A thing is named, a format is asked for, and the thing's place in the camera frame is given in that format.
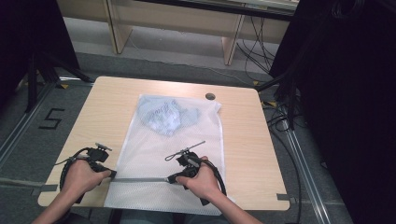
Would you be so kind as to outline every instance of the wooden table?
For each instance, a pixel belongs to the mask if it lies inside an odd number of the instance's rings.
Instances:
[[[120,77],[99,77],[82,107],[58,158],[63,161],[84,147],[100,142],[113,151],[104,166],[114,169],[137,106],[139,94],[205,99],[213,93],[222,104],[226,188],[245,210],[287,210],[289,201],[277,195],[286,190],[277,163],[258,93],[253,89],[166,82]],[[46,185],[58,185],[63,166],[54,166]],[[87,192],[79,206],[102,207],[110,179]],[[41,192],[38,203],[48,206],[59,192]]]

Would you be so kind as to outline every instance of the gray carpet floor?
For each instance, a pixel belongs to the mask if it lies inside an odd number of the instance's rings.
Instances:
[[[224,86],[251,87],[252,80],[243,71],[221,71],[233,77],[226,77],[208,69],[194,68],[182,65],[150,63],[136,59],[112,58],[107,56],[78,54],[81,70],[90,77],[101,75],[114,77],[136,77],[179,82],[205,83]],[[62,69],[61,76],[70,76]],[[252,77],[266,79],[260,74]],[[70,133],[80,109],[87,98],[91,87],[70,83],[66,89],[54,89],[40,107],[38,113],[23,135],[21,141],[0,168],[0,223],[29,223],[44,209],[37,204],[39,186],[45,183],[50,170],[55,163],[68,134]],[[276,87],[260,93],[264,101],[274,101]],[[26,106],[27,87],[22,88],[0,111],[0,141],[5,141],[8,134],[23,115]],[[45,120],[52,108],[64,111],[54,111],[56,118],[61,119],[56,129],[41,129],[43,126],[53,126],[54,121]],[[273,109],[265,109],[263,116],[267,120],[274,114]],[[352,223],[349,214],[338,194],[332,177],[320,165],[320,153],[309,132],[304,117],[296,118],[296,134],[308,162],[310,171],[315,178],[318,190],[326,204],[332,223]],[[285,133],[277,132],[289,147]],[[295,169],[285,148],[273,137],[280,170],[284,178],[287,193],[290,197],[290,209],[285,212],[254,211],[250,212],[264,223],[290,223],[297,218],[298,184]],[[10,184],[8,180],[20,180],[22,184]],[[301,223],[318,223],[316,214],[302,182],[302,213]],[[107,208],[73,208],[73,212],[84,217],[90,217],[92,223],[107,223],[110,209]]]

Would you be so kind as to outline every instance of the hand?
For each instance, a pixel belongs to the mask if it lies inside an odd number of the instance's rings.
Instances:
[[[208,160],[207,157],[202,157],[202,160]],[[221,194],[219,189],[218,180],[215,178],[212,169],[209,166],[201,162],[201,167],[198,174],[194,178],[189,178],[186,176],[176,177],[176,181],[190,189],[190,191],[195,194],[198,198],[210,199]]]
[[[94,189],[103,179],[109,177],[110,174],[110,171],[96,173],[86,161],[76,160],[67,172],[62,191],[72,191],[82,195]]]
[[[110,174],[108,170],[96,173],[84,160],[75,161],[67,172],[62,191],[33,223],[54,223],[59,220],[83,193],[94,189]]]

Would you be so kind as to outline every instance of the black cable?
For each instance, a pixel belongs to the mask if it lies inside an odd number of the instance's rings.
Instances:
[[[268,73],[268,69],[265,68],[261,63],[259,63],[255,58],[253,58],[252,56],[250,56],[249,54],[247,54],[242,48],[241,46],[239,46],[239,44],[237,43],[236,46],[238,46],[238,48],[242,51],[242,53],[247,57],[247,60],[245,62],[245,70],[246,70],[246,65],[248,62],[248,59],[250,59],[252,62],[254,62],[258,67],[260,67],[260,69],[266,73]]]
[[[245,47],[245,49],[248,49],[248,46],[245,44],[245,40],[244,39],[242,39],[242,43],[244,44],[244,47]],[[255,55],[257,55],[257,56],[260,56],[260,57],[265,57],[265,55],[262,55],[262,54],[260,54],[260,53],[256,53],[256,52],[252,52],[253,54],[255,54]]]
[[[357,19],[362,12],[364,3],[365,0],[338,0],[332,6],[332,16],[338,20]]]
[[[221,192],[225,196],[227,196],[227,190],[225,189],[224,181],[221,178],[220,172],[219,172],[218,168],[211,161],[203,160],[203,159],[195,157],[195,156],[189,156],[189,159],[191,159],[192,161],[195,161],[197,163],[203,162],[204,164],[206,164],[213,171],[215,178],[218,180]]]
[[[58,163],[55,163],[55,165],[59,165],[59,164],[62,164],[62,163],[64,163],[64,162],[66,162],[66,161],[73,160],[73,159],[75,159],[75,158],[79,155],[79,153],[81,153],[81,152],[83,152],[83,151],[85,151],[85,150],[88,151],[88,149],[90,149],[90,148],[89,148],[89,147],[84,147],[83,149],[80,149],[78,152],[76,152],[76,154],[74,154],[72,157],[69,157],[69,158],[67,158],[67,159],[64,160],[64,161],[60,161],[60,162],[58,162]]]
[[[264,25],[264,19],[262,18],[261,29],[260,29],[260,31],[259,31],[258,33],[257,33],[256,26],[254,25],[253,17],[250,17],[250,21],[251,21],[251,24],[252,24],[252,26],[253,26],[254,33],[256,34],[256,40],[259,41],[260,46],[262,47],[262,53],[264,54],[265,63],[267,64],[267,67],[268,67],[269,69],[271,69],[271,66],[272,66],[272,65],[269,63],[268,57],[267,57],[267,55],[266,55],[266,53],[265,53],[266,48],[265,48],[264,44],[262,43],[262,41],[260,41],[260,35],[262,36],[262,34],[263,34],[262,27],[263,27],[263,25]]]
[[[273,108],[273,107],[265,107],[265,108],[263,108],[263,109],[276,109],[276,108]],[[299,117],[299,116],[302,116],[302,115],[303,115],[303,114],[295,114],[295,115],[293,116],[293,118],[296,118],[296,117]],[[289,127],[288,127],[287,129],[281,130],[281,129],[278,129],[278,128],[277,128],[277,124],[278,124],[280,121],[283,121],[283,120],[285,120],[285,119],[287,119],[287,118],[286,118],[284,115],[279,115],[279,116],[277,116],[277,117],[274,117],[274,118],[268,120],[268,121],[267,121],[267,124],[268,124],[268,126],[275,126],[277,131],[283,133],[283,132],[285,132],[285,131],[288,131],[288,130],[289,130]],[[303,126],[303,125],[299,124],[299,123],[298,123],[297,121],[295,121],[295,120],[293,120],[293,122],[294,122],[297,126],[299,126],[299,127],[301,127],[301,128],[308,128],[307,126]]]
[[[281,117],[284,117],[284,113],[280,110],[278,110],[278,106],[276,107],[276,110],[274,111],[274,114],[271,117],[271,121],[274,120],[274,115],[276,112],[279,112],[281,115]],[[268,126],[268,130],[269,132],[280,142],[280,144],[283,146],[283,148],[285,148],[286,152],[288,153],[290,159],[291,159],[291,163],[293,164],[294,170],[296,172],[296,177],[297,177],[297,184],[298,184],[298,213],[297,213],[297,220],[296,223],[300,223],[300,219],[301,219],[301,213],[302,213],[302,186],[301,186],[301,180],[300,180],[300,173],[299,170],[297,168],[297,164],[293,158],[293,156],[291,155],[289,149],[286,147],[286,144],[282,141],[282,139],[276,134],[276,132],[274,132],[273,128],[272,128],[272,124],[270,124]]]

